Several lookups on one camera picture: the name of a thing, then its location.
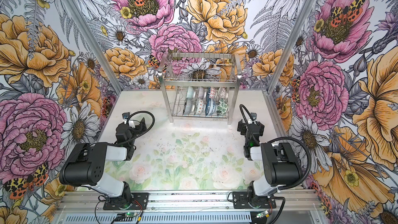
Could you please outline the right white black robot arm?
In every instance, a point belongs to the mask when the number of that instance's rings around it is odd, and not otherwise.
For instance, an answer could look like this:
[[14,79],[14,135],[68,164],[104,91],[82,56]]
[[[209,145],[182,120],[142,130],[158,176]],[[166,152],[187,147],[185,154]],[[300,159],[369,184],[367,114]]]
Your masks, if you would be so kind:
[[238,123],[237,131],[245,137],[245,158],[262,162],[264,175],[251,180],[245,193],[233,192],[234,208],[275,208],[276,204],[272,199],[274,194],[296,187],[306,177],[292,146],[282,142],[281,138],[259,143],[257,139],[263,135],[264,125],[258,121],[245,123],[242,119]]

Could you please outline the dark navy flower bowl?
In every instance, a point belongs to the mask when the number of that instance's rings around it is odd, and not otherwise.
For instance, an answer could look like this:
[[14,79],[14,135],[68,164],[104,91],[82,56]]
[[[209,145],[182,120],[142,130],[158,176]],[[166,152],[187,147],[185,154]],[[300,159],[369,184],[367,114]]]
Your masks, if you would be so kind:
[[193,99],[186,99],[184,102],[183,114],[190,115],[194,113],[195,103]]

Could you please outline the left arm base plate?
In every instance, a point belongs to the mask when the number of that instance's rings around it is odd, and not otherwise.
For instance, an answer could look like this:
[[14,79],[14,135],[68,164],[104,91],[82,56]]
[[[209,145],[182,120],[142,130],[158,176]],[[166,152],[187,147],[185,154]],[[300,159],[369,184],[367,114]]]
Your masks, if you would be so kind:
[[147,192],[131,193],[131,196],[126,199],[123,196],[110,198],[105,201],[103,210],[145,210],[147,208],[148,198],[149,193]]

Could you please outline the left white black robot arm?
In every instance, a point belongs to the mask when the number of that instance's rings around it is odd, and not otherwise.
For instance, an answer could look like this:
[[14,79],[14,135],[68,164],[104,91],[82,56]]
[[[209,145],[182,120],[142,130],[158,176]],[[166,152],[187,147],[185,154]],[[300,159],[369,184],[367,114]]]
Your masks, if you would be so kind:
[[116,143],[78,144],[63,168],[59,180],[64,185],[88,187],[105,196],[113,207],[127,209],[133,203],[129,185],[105,172],[106,162],[130,161],[136,150],[135,139],[147,131],[145,119],[126,120],[116,128]]

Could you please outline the grey green patterned bowl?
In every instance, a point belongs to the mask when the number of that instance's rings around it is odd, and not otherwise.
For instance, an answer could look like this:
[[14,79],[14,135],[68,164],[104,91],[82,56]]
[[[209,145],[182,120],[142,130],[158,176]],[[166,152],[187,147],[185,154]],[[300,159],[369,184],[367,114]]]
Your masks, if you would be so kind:
[[206,98],[207,89],[205,87],[198,87],[198,99],[204,100]]

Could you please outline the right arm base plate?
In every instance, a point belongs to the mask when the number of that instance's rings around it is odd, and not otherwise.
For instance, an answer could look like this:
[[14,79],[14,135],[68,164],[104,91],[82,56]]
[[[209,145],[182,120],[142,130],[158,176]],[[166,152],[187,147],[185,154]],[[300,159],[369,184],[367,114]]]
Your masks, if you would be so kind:
[[233,191],[229,194],[228,200],[233,203],[235,209],[274,209],[276,202],[269,197],[250,195],[248,192]]

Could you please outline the green leaf pattern bowl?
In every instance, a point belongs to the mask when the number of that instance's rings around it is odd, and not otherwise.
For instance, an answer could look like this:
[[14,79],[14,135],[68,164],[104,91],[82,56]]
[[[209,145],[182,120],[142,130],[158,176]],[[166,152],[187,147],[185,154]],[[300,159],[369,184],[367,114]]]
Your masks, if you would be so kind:
[[229,105],[228,105],[228,101],[224,98],[221,98],[218,101],[218,106],[217,106],[217,116],[225,116],[228,112],[229,109]]

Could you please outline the mint green lined bowl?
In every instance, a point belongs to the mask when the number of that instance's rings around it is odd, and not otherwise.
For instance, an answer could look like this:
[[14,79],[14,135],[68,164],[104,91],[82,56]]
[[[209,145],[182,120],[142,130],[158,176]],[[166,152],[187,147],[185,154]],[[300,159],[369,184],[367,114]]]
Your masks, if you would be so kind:
[[196,94],[197,94],[197,92],[194,89],[194,87],[189,86],[187,89],[186,99],[192,100],[195,98]]

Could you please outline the white bowl maroon pattern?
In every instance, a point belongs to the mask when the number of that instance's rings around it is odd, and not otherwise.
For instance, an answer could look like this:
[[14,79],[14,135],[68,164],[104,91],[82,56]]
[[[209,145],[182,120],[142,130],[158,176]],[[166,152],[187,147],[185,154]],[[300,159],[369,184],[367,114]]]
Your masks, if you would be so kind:
[[226,87],[220,87],[219,89],[218,89],[218,93],[217,93],[217,99],[218,100],[220,100],[220,99],[227,99],[228,98],[228,92],[227,92],[227,89],[226,89]]

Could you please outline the blue floral pattern bowl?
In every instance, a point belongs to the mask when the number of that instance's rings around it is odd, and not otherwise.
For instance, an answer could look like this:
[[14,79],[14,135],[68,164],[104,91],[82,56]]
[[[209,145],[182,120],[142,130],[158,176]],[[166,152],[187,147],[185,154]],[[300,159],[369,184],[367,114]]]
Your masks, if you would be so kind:
[[208,99],[206,102],[205,115],[206,116],[213,115],[216,112],[217,107],[218,107],[218,103],[215,100],[213,100],[211,98]]

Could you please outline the blue geometric pattern bowl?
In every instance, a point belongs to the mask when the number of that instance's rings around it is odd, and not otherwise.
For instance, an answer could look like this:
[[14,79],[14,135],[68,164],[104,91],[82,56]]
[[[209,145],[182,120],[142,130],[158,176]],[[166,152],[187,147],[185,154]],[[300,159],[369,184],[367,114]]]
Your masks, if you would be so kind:
[[215,87],[209,87],[206,94],[206,99],[212,99],[213,101],[217,101],[217,90]]

